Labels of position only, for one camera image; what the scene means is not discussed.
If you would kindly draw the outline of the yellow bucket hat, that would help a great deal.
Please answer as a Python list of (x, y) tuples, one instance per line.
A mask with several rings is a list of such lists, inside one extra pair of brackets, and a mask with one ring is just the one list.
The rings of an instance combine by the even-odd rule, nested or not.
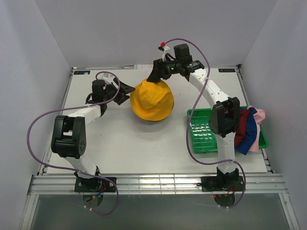
[(144, 79), (130, 94), (130, 104), (139, 118), (157, 122), (171, 114), (174, 96), (166, 82), (153, 83)]

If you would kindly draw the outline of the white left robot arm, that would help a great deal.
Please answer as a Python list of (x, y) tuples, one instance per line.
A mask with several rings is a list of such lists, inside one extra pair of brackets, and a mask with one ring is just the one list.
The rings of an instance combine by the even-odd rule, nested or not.
[(51, 150), (77, 170), (75, 176), (81, 185), (85, 185), (90, 191), (99, 190), (102, 180), (96, 176), (100, 173), (99, 168), (85, 155), (86, 126), (105, 113), (107, 102), (114, 101), (121, 105), (130, 98), (129, 94), (133, 91), (134, 87), (116, 78), (112, 81), (107, 78), (94, 80), (92, 92), (85, 101), (85, 108), (55, 118)]

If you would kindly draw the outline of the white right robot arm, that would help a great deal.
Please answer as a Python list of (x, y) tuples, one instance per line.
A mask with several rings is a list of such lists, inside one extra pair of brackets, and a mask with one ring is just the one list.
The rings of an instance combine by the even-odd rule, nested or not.
[(203, 184), (228, 190), (239, 180), (235, 163), (235, 132), (240, 120), (240, 101), (230, 97), (210, 79), (210, 67), (193, 60), (187, 44), (174, 46), (175, 55), (169, 54), (169, 47), (162, 43), (159, 48), (162, 58), (154, 60), (148, 82), (159, 83), (174, 74), (185, 77), (204, 97), (211, 108), (209, 118), (210, 130), (215, 134), (219, 161), (216, 163), (217, 175), (206, 179)]

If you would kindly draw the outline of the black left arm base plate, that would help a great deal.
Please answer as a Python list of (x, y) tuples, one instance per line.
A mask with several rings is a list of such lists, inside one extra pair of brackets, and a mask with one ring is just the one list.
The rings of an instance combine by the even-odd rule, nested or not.
[(115, 192), (114, 185), (107, 181), (98, 178), (76, 178), (74, 192), (90, 193), (90, 192)]

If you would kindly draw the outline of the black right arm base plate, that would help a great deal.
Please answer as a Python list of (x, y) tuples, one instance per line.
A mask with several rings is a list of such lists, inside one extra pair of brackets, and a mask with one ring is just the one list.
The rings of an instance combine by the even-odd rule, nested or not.
[(203, 192), (231, 191), (234, 188), (236, 191), (241, 192), (243, 191), (244, 185), (245, 182), (242, 176), (229, 182), (223, 182), (217, 176), (203, 176), (200, 178), (200, 182), (196, 183), (196, 186), (201, 187)]

